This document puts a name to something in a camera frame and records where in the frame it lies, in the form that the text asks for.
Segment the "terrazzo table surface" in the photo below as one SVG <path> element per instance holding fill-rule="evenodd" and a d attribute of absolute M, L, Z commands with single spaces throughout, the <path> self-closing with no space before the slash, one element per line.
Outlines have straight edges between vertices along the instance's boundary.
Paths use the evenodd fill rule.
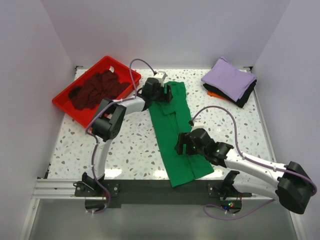
<path fill-rule="evenodd" d="M 191 116 L 208 105 L 226 108 L 235 117 L 240 149 L 250 155 L 271 161 L 253 93 L 244 108 L 239 108 L 226 100 L 207 95 L 200 80 L 209 69 L 157 70 L 167 73 L 166 82 L 184 82 Z M 78 69 L 75 79 L 85 71 L 86 69 Z M 152 72 L 149 69 L 138 69 L 137 72 L 141 74 L 139 87 L 142 87 L 147 78 L 152 76 Z M 215 141 L 235 145 L 234 126 L 224 111 L 207 109 L 200 114 L 199 118 L 205 123 L 205 129 Z M 50 160 L 48 179 L 80 179 L 83 172 L 90 168 L 94 144 L 94 139 L 85 135 L 83 126 L 65 114 Z M 223 179 L 229 172 L 219 166 L 213 168 L 213 173 L 201 179 Z M 109 149 L 105 163 L 105 178 L 168 179 L 148 110 L 125 116 L 120 133 Z"/>

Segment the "lavender folded shirt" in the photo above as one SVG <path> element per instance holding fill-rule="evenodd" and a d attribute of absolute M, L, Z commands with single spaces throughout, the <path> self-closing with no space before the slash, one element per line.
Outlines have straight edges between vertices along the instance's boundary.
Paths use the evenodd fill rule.
<path fill-rule="evenodd" d="M 236 102 L 256 78 L 256 75 L 236 69 L 221 57 L 201 81 L 220 89 Z"/>

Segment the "white wall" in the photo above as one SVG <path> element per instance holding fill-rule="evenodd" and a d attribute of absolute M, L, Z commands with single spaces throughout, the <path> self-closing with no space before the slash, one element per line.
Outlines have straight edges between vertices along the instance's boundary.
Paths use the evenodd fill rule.
<path fill-rule="evenodd" d="M 320 1 L 292 0 L 254 65 L 257 91 L 278 161 L 301 163 L 320 187 Z M 320 236 L 320 193 L 302 220 Z"/>
<path fill-rule="evenodd" d="M 0 7 L 0 239 L 18 239 L 62 113 L 51 103 L 73 66 L 39 0 Z"/>
<path fill-rule="evenodd" d="M 290 0 L 42 0 L 72 62 L 252 66 Z"/>

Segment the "green cloth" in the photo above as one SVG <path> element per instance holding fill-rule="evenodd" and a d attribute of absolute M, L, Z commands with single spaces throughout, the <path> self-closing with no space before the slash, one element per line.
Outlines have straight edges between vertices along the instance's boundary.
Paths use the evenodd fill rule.
<path fill-rule="evenodd" d="M 188 183 L 214 171 L 200 155 L 178 155 L 175 145 L 179 133 L 188 133 L 191 126 L 186 87 L 183 82 L 170 81 L 173 99 L 170 103 L 153 102 L 149 107 L 156 140 L 172 187 Z"/>

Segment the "cable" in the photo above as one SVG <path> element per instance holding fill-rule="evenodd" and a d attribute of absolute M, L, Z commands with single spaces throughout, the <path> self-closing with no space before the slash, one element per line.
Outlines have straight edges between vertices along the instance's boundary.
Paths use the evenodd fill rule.
<path fill-rule="evenodd" d="M 251 162 L 251 163 L 253 163 L 253 164 L 257 164 L 257 165 L 259 165 L 259 166 L 261 166 L 261 167 L 265 167 L 265 168 L 267 168 L 267 169 L 272 169 L 272 170 L 274 170 L 274 168 L 273 168 L 272 166 L 263 164 L 263 163 L 261 163 L 261 162 L 257 162 L 257 161 L 255 161 L 255 160 L 253 160 L 253 159 L 245 156 L 245 155 L 240 151 L 239 144 L 238 144 L 238 130 L 237 130 L 236 120 L 235 120 L 234 116 L 231 114 L 231 112 L 229 112 L 229 111 L 228 111 L 227 109 L 225 109 L 224 107 L 216 106 L 216 105 L 205 106 L 204 108 L 200 109 L 200 110 L 194 115 L 194 117 L 191 119 L 191 121 L 194 122 L 195 119 L 196 119 L 196 117 L 197 117 L 203 110 L 206 110 L 206 109 L 209 109 L 209 108 L 221 109 L 221 110 L 225 111 L 225 112 L 231 117 L 232 122 L 233 122 L 233 125 L 234 125 L 235 147 L 236 147 L 236 150 L 238 151 L 239 155 L 240 155 L 242 158 L 244 158 L 245 160 L 247 160 L 247 161 L 249 161 L 249 162 Z M 292 174 L 292 175 L 295 175 L 295 176 L 297 176 L 297 177 L 299 177 L 299 178 L 302 178 L 303 180 L 307 181 L 308 183 L 310 183 L 310 184 L 312 185 L 312 187 L 313 187 L 312 196 L 314 196 L 314 195 L 317 193 L 317 191 L 318 191 L 317 186 L 315 185 L 315 183 L 314 183 L 311 179 L 307 178 L 306 176 L 303 176 L 303 175 L 301 175 L 301 174 L 299 174 L 299 173 L 296 173 L 296 172 L 294 172 L 294 171 L 290 171 L 290 170 L 286 170 L 286 169 L 281 169 L 281 168 L 278 168 L 278 167 L 277 167 L 275 170 L 276 170 L 276 171 L 280 171 L 280 172 L 284 172 L 284 173 L 287 173 L 287 174 Z M 233 220 L 238 220 L 238 219 L 244 218 L 244 217 L 248 216 L 249 214 L 255 212 L 256 210 L 262 208 L 263 206 L 265 206 L 265 205 L 267 205 L 267 204 L 269 204 L 269 203 L 272 203 L 273 201 L 275 201 L 275 200 L 274 200 L 274 199 L 268 200 L 268 201 L 262 203 L 261 205 L 255 207 L 254 209 L 250 210 L 250 211 L 247 212 L 246 214 L 241 215 L 241 216 L 239 216 L 239 217 L 223 218 L 223 217 L 218 217 L 218 216 L 214 216 L 214 215 L 210 214 L 210 213 L 207 211 L 207 207 L 215 207 L 215 208 L 218 208 L 219 210 L 222 210 L 222 211 L 223 211 L 223 209 L 222 209 L 220 206 L 214 205 L 214 204 L 206 204 L 206 205 L 204 205 L 204 206 L 203 206 L 203 211 L 204 211 L 204 213 L 205 213 L 206 215 L 208 215 L 209 217 L 211 217 L 211 218 L 213 218 L 213 219 L 223 220 L 223 221 L 233 221 Z"/>
<path fill-rule="evenodd" d="M 247 213 L 245 213 L 245 214 L 243 214 L 243 215 L 241 215 L 241 216 L 229 217 L 229 218 L 214 216 L 214 215 L 212 215 L 211 213 L 208 212 L 207 207 L 214 207 L 214 208 L 217 208 L 217 209 L 219 209 L 219 210 L 221 210 L 221 211 L 225 211 L 225 210 L 223 210 L 223 209 L 222 209 L 220 206 L 218 206 L 218 205 L 206 204 L 206 205 L 203 206 L 203 211 L 204 211 L 204 213 L 207 214 L 210 218 L 217 219 L 217 220 L 222 220 L 222 221 L 233 221 L 233 220 L 242 219 L 242 218 L 244 218 L 244 217 L 252 214 L 253 212 L 257 211 L 258 209 L 264 207 L 265 205 L 270 204 L 270 203 L 272 203 L 272 202 L 274 202 L 274 201 L 275 201 L 274 199 L 270 199 L 270 200 L 268 200 L 268 201 L 260 204 L 259 206 L 251 209 L 250 211 L 248 211 Z"/>
<path fill-rule="evenodd" d="M 131 77 L 131 80 L 132 80 L 132 83 L 133 83 L 133 87 L 134 87 L 134 98 L 136 98 L 137 95 L 138 95 L 138 92 L 137 92 L 137 86 L 136 86 L 136 83 L 135 83 L 135 80 L 134 80 L 134 76 L 132 75 L 132 68 L 131 68 L 131 66 L 134 63 L 134 61 L 141 61 L 141 62 L 145 63 L 151 69 L 151 71 L 153 72 L 153 75 L 156 75 L 157 72 L 149 65 L 149 63 L 147 63 L 145 60 L 142 60 L 140 58 L 135 58 L 130 62 L 130 64 L 129 64 L 129 73 L 130 73 L 130 77 Z"/>
<path fill-rule="evenodd" d="M 94 148 L 93 148 L 93 151 L 92 151 L 92 156 L 91 156 L 91 170 L 92 170 L 92 175 L 93 175 L 93 178 L 95 180 L 95 182 L 106 192 L 106 195 L 108 196 L 108 201 L 107 201 L 107 204 L 105 206 L 104 209 L 102 210 L 97 210 L 97 211 L 94 211 L 93 213 L 94 214 L 99 214 L 99 213 L 103 213 L 110 205 L 111 203 L 111 195 L 110 195 L 110 192 L 108 191 L 108 189 L 106 187 L 104 187 L 97 179 L 97 176 L 96 176 L 96 173 L 95 173 L 95 155 L 96 155 L 96 151 L 97 151 L 97 148 L 99 146 L 99 140 L 97 138 L 96 135 L 92 134 L 91 132 L 89 132 L 89 129 L 91 128 L 91 126 L 94 124 L 94 122 L 100 118 L 102 116 L 102 114 L 104 114 L 106 112 L 106 110 L 108 110 L 112 105 L 114 104 L 117 104 L 117 103 L 122 103 L 122 102 L 126 102 L 126 101 L 130 101 L 130 100 L 134 100 L 136 97 L 137 97 L 137 86 L 136 86 L 136 83 L 135 83 L 135 80 L 134 80 L 134 77 L 132 75 L 132 63 L 134 61 L 141 61 L 143 63 L 145 63 L 153 72 L 153 75 L 155 75 L 157 72 L 149 65 L 149 63 L 147 63 L 146 61 L 140 59 L 140 58 L 135 58 L 133 59 L 131 62 L 130 62 L 130 65 L 129 65 L 129 73 L 130 73 L 130 77 L 131 77 L 131 81 L 132 81 L 132 84 L 133 84 L 133 87 L 134 87 L 134 96 L 133 97 L 129 97 L 129 98 L 125 98 L 125 99 L 120 99 L 120 100 L 114 100 L 112 102 L 110 102 L 107 106 L 105 106 L 93 119 L 92 121 L 88 124 L 88 126 L 85 128 L 85 133 L 92 136 L 94 139 L 95 139 L 95 145 L 94 145 Z"/>
<path fill-rule="evenodd" d="M 253 164 L 257 164 L 257 165 L 259 165 L 259 166 L 261 166 L 261 167 L 265 167 L 265 168 L 267 168 L 267 169 L 274 170 L 274 168 L 273 168 L 272 166 L 269 166 L 269 165 L 263 164 L 263 163 L 261 163 L 261 162 L 255 161 L 255 160 L 253 160 L 253 159 L 245 156 L 245 155 L 241 152 L 241 150 L 240 150 L 240 148 L 239 148 L 239 144 L 238 144 L 238 130 L 237 130 L 236 120 L 235 120 L 234 116 L 231 114 L 231 112 L 229 112 L 229 111 L 228 111 L 227 109 L 225 109 L 224 107 L 216 106 L 216 105 L 206 106 L 206 107 L 202 108 L 200 111 L 198 111 L 198 112 L 194 115 L 194 117 L 192 118 L 191 121 L 194 122 L 195 119 L 196 119 L 196 117 L 197 117 L 203 110 L 209 109 L 209 108 L 221 109 L 221 110 L 225 111 L 225 112 L 231 117 L 231 119 L 232 119 L 232 121 L 233 121 L 233 125 L 234 125 L 235 147 L 236 147 L 236 150 L 238 151 L 239 155 L 240 155 L 242 158 L 244 158 L 245 160 L 247 160 L 247 161 L 249 161 L 249 162 L 251 162 L 251 163 L 253 163 Z M 317 186 L 315 185 L 315 183 L 314 183 L 310 178 L 308 178 L 308 177 L 306 177 L 306 176 L 303 176 L 302 174 L 296 173 L 296 172 L 294 172 L 294 171 L 290 171 L 290 170 L 286 170 L 286 169 L 281 169 L 281 168 L 278 168 L 278 167 L 277 167 L 275 170 L 276 170 L 276 171 L 280 171 L 280 172 L 284 172 L 284 173 L 287 173 L 287 174 L 295 175 L 295 176 L 297 176 L 297 177 L 299 177 L 299 178 L 302 178 L 303 180 L 305 180 L 305 181 L 307 181 L 309 184 L 311 184 L 311 186 L 313 187 L 312 196 L 314 196 L 314 195 L 317 193 L 318 188 L 317 188 Z"/>
<path fill-rule="evenodd" d="M 136 92 L 139 93 L 142 90 L 142 87 L 140 87 Z"/>

